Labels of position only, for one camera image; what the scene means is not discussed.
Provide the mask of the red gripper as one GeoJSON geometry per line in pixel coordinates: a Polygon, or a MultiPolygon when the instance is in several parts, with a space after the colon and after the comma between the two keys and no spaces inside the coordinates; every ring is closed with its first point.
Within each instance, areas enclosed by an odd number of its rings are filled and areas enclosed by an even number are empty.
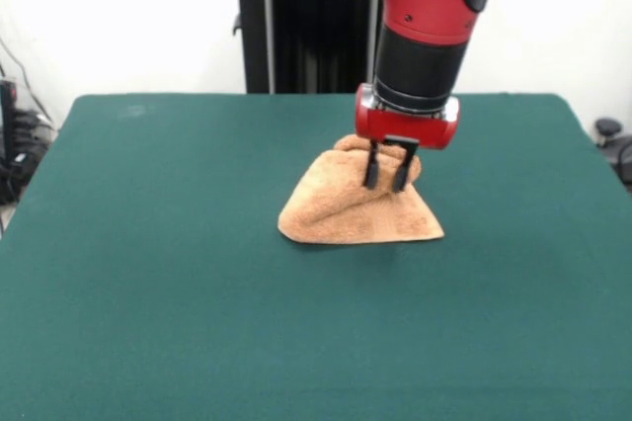
{"type": "Polygon", "coordinates": [[[418,146],[446,148],[458,128],[460,112],[460,101],[451,96],[438,112],[421,115],[405,113],[381,102],[370,84],[360,84],[355,93],[355,133],[370,139],[363,185],[369,190],[376,188],[379,177],[378,142],[409,139],[413,141],[393,141],[394,145],[405,150],[392,183],[394,193],[402,192],[418,146]]]}

